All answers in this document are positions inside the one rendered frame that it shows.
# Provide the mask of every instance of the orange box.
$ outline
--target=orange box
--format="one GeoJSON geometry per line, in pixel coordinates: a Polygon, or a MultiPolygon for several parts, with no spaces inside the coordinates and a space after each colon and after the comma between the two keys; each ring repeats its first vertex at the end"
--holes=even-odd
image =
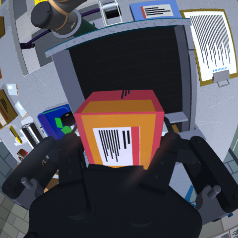
{"type": "Polygon", "coordinates": [[[153,90],[93,92],[74,114],[90,164],[144,169],[160,146],[164,116],[153,90]]]}

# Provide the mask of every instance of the white sticky note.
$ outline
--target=white sticky note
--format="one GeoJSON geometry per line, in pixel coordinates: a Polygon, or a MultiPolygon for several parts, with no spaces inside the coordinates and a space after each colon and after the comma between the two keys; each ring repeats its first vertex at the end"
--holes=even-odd
{"type": "Polygon", "coordinates": [[[21,107],[21,105],[18,103],[18,106],[20,107],[20,109],[22,110],[22,107],[21,107]]]}

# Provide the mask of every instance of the gray bracket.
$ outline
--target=gray bracket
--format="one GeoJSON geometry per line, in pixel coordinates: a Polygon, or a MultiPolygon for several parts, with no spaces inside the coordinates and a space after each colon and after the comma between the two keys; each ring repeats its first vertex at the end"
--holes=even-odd
{"type": "Polygon", "coordinates": [[[216,195],[221,191],[221,187],[215,185],[213,188],[207,185],[196,198],[196,209],[202,218],[202,225],[205,225],[217,218],[223,218],[226,213],[221,208],[216,195]]]}
{"type": "Polygon", "coordinates": [[[32,202],[44,193],[44,189],[36,178],[29,180],[26,177],[21,179],[21,183],[25,186],[20,196],[13,201],[16,201],[26,209],[30,209],[32,202]]]}
{"type": "Polygon", "coordinates": [[[230,71],[225,70],[225,71],[220,71],[220,72],[213,73],[212,79],[213,79],[213,83],[218,84],[219,88],[227,86],[227,85],[230,84],[229,81],[228,81],[228,79],[230,79],[230,71]],[[227,84],[224,84],[224,85],[221,85],[221,86],[219,85],[219,82],[226,81],[226,80],[228,82],[227,84]]]}

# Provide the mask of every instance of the barcode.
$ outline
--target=barcode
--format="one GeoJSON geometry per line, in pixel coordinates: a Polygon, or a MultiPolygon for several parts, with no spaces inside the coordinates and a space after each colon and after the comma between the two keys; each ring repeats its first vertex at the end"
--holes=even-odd
{"type": "Polygon", "coordinates": [[[2,126],[5,126],[5,125],[6,125],[6,121],[5,121],[5,119],[3,118],[3,116],[1,115],[1,113],[0,113],[0,123],[1,123],[2,126]]]}
{"type": "Polygon", "coordinates": [[[133,165],[131,127],[93,128],[93,132],[104,165],[133,165]]]}

